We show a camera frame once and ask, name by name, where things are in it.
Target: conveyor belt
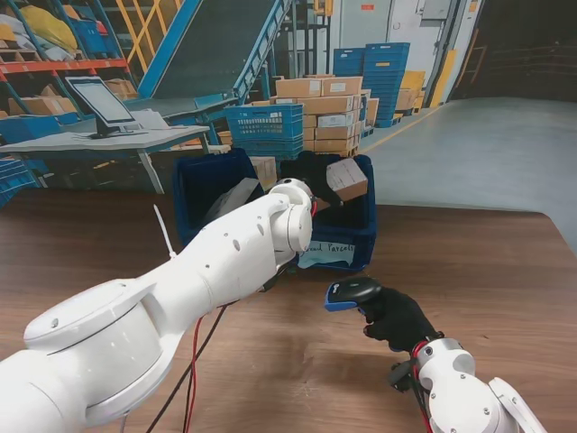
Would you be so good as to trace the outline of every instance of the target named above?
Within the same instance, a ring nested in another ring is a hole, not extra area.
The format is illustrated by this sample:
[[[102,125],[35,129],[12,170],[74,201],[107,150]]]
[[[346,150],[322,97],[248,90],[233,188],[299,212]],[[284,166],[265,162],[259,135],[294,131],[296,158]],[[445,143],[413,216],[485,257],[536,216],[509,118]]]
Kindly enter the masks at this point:
[[[187,0],[179,10],[139,93],[161,99],[215,94],[242,99],[291,0],[202,0],[196,10],[194,2]]]

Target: handwritten label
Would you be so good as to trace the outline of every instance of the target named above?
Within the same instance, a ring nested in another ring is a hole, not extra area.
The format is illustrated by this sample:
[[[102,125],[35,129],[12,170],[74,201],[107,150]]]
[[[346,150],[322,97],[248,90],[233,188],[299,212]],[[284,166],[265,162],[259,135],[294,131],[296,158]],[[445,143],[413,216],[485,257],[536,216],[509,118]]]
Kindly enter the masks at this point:
[[[312,241],[298,258],[299,268],[309,268],[317,263],[353,263],[354,245]]]

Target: desk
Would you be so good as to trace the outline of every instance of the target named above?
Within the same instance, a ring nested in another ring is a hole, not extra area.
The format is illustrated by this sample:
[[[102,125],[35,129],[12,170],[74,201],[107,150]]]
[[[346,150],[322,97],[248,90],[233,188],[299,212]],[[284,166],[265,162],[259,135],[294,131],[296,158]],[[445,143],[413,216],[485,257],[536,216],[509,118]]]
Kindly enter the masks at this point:
[[[122,159],[122,155],[127,152],[137,152],[143,168],[148,173],[153,190],[158,194],[163,194],[164,189],[156,170],[152,167],[149,154],[194,138],[200,138],[204,152],[208,153],[205,137],[208,130],[207,126],[173,126],[170,129],[141,130],[133,134],[113,135],[97,140],[91,139],[90,134],[86,133],[62,133],[27,142],[8,144],[3,146],[2,151],[10,152],[15,159],[22,160],[36,184],[45,188],[46,182],[30,169],[26,163],[27,160],[82,159],[91,152],[98,152],[105,156],[104,159],[112,160],[113,158]]]
[[[168,259],[152,203],[177,245],[167,196],[28,189],[0,210],[0,357],[55,303]],[[577,422],[577,260],[534,213],[378,207],[367,273],[418,300],[461,340],[484,381],[515,386],[551,433]],[[341,273],[298,270],[230,307],[200,358],[192,431],[423,433],[414,397],[386,384],[404,360],[362,335],[354,311],[326,313]],[[215,314],[205,318],[200,341]],[[127,422],[143,433],[190,359],[191,334],[160,389]],[[154,431],[180,432],[181,390]],[[115,433],[118,423],[90,429]]]

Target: blue barcode scanner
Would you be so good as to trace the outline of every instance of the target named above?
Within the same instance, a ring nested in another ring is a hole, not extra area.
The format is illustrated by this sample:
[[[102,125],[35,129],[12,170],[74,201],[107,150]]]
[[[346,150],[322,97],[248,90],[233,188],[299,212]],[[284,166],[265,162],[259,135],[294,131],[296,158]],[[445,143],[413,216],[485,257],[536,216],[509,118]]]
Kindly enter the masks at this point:
[[[325,296],[327,311],[358,309],[367,322],[379,320],[385,314],[383,287],[373,278],[353,277],[338,281],[328,288]]]

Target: concrete floor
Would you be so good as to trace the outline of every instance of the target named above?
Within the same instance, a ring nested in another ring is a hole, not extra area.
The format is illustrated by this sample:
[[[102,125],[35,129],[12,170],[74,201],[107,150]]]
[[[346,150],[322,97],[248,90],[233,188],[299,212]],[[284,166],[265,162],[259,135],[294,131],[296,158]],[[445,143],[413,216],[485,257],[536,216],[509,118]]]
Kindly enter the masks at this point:
[[[577,252],[577,104],[480,98],[426,115],[362,141],[379,204],[542,212]]]

